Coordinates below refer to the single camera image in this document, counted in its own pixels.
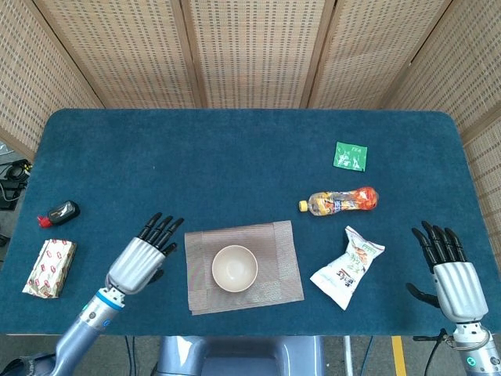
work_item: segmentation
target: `green packet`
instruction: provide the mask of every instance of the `green packet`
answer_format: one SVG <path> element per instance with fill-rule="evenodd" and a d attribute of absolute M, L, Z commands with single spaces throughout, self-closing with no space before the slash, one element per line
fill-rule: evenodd
<path fill-rule="evenodd" d="M 334 155 L 334 167 L 346 168 L 347 170 L 365 171 L 367 160 L 367 147 L 351 145 L 349 143 L 336 143 Z"/>

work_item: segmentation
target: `white bowl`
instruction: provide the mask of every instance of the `white bowl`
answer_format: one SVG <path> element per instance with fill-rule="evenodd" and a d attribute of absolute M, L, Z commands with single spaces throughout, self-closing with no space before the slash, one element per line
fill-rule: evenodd
<path fill-rule="evenodd" d="M 247 248 L 241 245 L 229 245 L 214 257 L 212 276 L 223 290 L 245 291 L 258 276 L 258 261 Z"/>

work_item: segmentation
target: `table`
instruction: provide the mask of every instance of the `table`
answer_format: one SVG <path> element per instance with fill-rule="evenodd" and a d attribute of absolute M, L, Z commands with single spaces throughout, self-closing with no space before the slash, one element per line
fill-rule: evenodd
<path fill-rule="evenodd" d="M 333 167 L 336 141 L 369 148 L 365 172 Z M 373 211 L 300 213 L 321 190 L 373 186 Z M 38 228 L 37 215 L 71 199 L 81 214 Z M 61 334 L 103 286 L 106 271 L 157 211 L 184 216 L 165 275 L 126 307 L 107 334 L 436 334 L 441 312 L 415 300 L 434 291 L 410 231 L 423 219 L 453 228 L 501 330 L 501 287 L 460 138 L 438 112 L 364 110 L 61 110 L 49 119 L 4 269 L 0 332 Z M 303 302 L 191 316 L 182 233 L 291 220 Z M 349 225 L 386 246 L 342 311 L 309 277 L 337 258 Z M 58 299 L 21 289 L 44 239 L 77 242 Z"/>

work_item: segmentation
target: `floor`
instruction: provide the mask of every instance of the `floor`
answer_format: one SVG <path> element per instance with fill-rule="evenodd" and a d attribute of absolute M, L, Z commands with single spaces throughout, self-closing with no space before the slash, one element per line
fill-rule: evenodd
<path fill-rule="evenodd" d="M 0 156 L 0 164 L 21 159 L 15 153 Z M 17 216 L 23 203 L 23 195 L 15 211 L 0 211 L 0 233 L 11 237 Z M 8 245 L 0 248 L 0 260 L 6 256 Z M 501 336 L 495 336 L 498 349 L 501 349 Z M 35 353 L 51 353 L 56 347 L 57 336 L 8 336 L 0 335 L 0 370 L 12 359 Z M 405 370 L 408 376 L 424 374 L 427 358 L 433 347 L 431 342 L 414 342 L 412 338 L 402 338 Z M 352 337 L 351 348 L 354 374 L 359 375 L 366 354 L 369 337 Z M 156 337 L 137 337 L 135 339 L 135 358 L 138 376 L 149 376 L 157 362 L 160 339 Z M 326 376 L 344 375 L 343 339 L 324 338 Z M 75 376 L 127 376 L 129 375 L 128 353 L 124 337 L 102 336 L 82 360 Z M 364 375 L 396 375 L 393 349 L 390 337 L 375 337 L 366 362 Z M 457 353 L 447 345 L 441 345 L 431 364 L 429 376 L 464 375 Z"/>

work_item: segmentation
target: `gray placemat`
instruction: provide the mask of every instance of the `gray placemat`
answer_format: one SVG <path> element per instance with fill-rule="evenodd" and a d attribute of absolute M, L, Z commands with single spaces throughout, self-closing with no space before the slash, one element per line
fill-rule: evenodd
<path fill-rule="evenodd" d="M 212 260 L 228 245 L 248 248 L 258 260 L 258 276 L 246 291 L 221 289 Z M 304 300 L 290 221 L 185 234 L 188 303 L 193 315 Z"/>

